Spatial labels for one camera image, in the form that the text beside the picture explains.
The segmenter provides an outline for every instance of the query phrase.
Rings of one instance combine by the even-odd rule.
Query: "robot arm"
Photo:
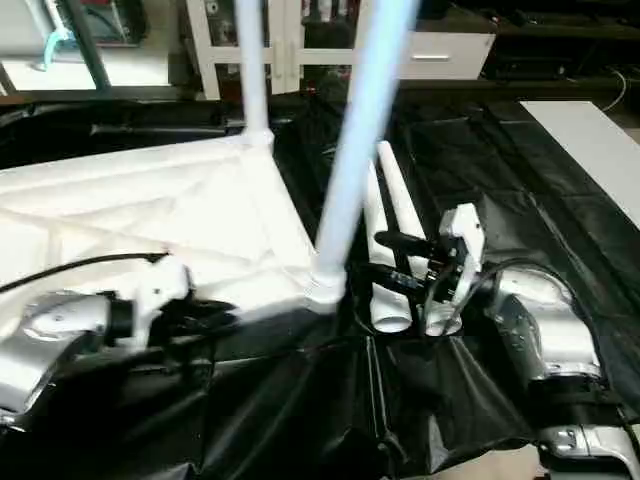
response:
[[[24,430],[46,403],[54,374],[78,356],[115,342],[144,350],[160,309],[190,291],[187,269],[167,255],[144,272],[132,300],[70,291],[34,299],[0,343],[0,425]]]
[[[370,265],[371,278],[422,303],[427,334],[434,311],[455,316],[482,288],[484,295],[478,301],[484,302],[530,400],[530,421],[537,429],[540,458],[549,477],[640,480],[637,441],[625,428],[619,402],[603,378],[594,339],[576,311],[570,289],[550,271],[532,268],[528,262],[518,265],[511,260],[480,274],[484,233],[477,218],[470,204],[446,212],[438,245],[379,233],[376,239],[385,246],[427,257],[430,271],[425,279],[416,279]],[[438,285],[443,272],[453,275]],[[484,285],[487,279],[492,280],[490,287]],[[442,290],[435,295],[439,301],[430,302],[434,294],[429,290],[436,285]],[[459,321],[437,320],[440,325]],[[438,330],[438,335],[449,333],[446,326]]]

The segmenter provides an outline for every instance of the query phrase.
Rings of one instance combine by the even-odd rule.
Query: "white table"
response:
[[[591,102],[522,105],[640,228],[640,145]]]

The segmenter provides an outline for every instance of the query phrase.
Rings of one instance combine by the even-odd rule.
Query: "black cable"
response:
[[[84,258],[71,263],[65,263],[64,265],[58,265],[57,267],[43,270],[39,273],[34,273],[27,277],[20,278],[11,283],[0,286],[0,294],[6,293],[10,290],[27,285],[28,283],[35,282],[42,278],[50,277],[58,273],[66,272],[67,270],[73,270],[75,268],[84,267],[87,265],[93,265],[96,263],[105,262],[117,262],[122,260],[147,260],[148,262],[155,263],[162,257],[165,257],[166,253],[151,253],[151,252],[138,252],[138,253],[117,253],[113,255],[103,255],[100,257]]]

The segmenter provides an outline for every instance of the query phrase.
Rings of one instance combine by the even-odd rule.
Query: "black plastic sheet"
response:
[[[36,110],[37,126],[46,134],[78,118],[149,124],[143,107],[121,105],[109,122],[91,108]],[[175,124],[179,111],[178,123],[200,125],[206,109],[193,109],[156,105],[151,123],[162,124],[164,112]],[[12,165],[71,155],[74,145],[77,153],[100,149],[90,131],[76,129],[45,152],[25,140],[12,114],[0,130],[2,155],[18,159]],[[276,162],[312,238],[341,114],[311,100],[276,129]],[[138,145],[139,134],[112,130],[103,151]],[[190,135],[157,133],[143,143]],[[599,187],[516,104],[396,109],[387,138],[425,231],[435,232],[444,210],[472,201],[488,259],[530,256],[573,284],[611,384],[640,411],[640,253],[633,248],[640,234]],[[356,237],[350,265],[367,258],[362,228]],[[33,431],[1,434],[0,476],[377,479],[436,472],[532,440],[502,343],[478,310],[467,312],[462,335],[443,341],[415,331],[380,335],[369,326],[367,282],[351,274],[348,290],[333,316],[295,311],[62,379]]]

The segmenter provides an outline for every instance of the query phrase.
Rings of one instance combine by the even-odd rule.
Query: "white frame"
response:
[[[211,45],[205,0],[186,0],[202,87],[207,100],[220,99],[215,65],[240,62],[240,47]],[[352,76],[356,52],[364,45],[364,31],[372,0],[362,0],[354,48],[305,48],[302,44],[302,0],[269,0],[269,47],[263,48],[265,64],[271,65],[271,93],[300,90],[300,67],[303,65],[351,65]]]
[[[363,25],[366,25],[366,22],[362,22],[362,19],[368,18],[372,0],[362,0],[360,2],[353,48],[306,48],[303,44],[304,39],[300,18],[302,0],[281,1],[288,2],[284,12],[288,57],[286,91],[296,92],[300,90],[300,67],[304,65],[351,65],[353,78],[353,68],[357,60],[356,52],[360,51],[364,45],[366,28]]]
[[[264,64],[271,66],[271,93],[274,94],[287,91],[284,72],[284,1],[286,0],[269,0],[269,46],[262,49]],[[209,34],[205,0],[186,0],[186,3],[204,96],[207,100],[220,100],[220,87],[215,66],[240,64],[240,47],[213,46]]]

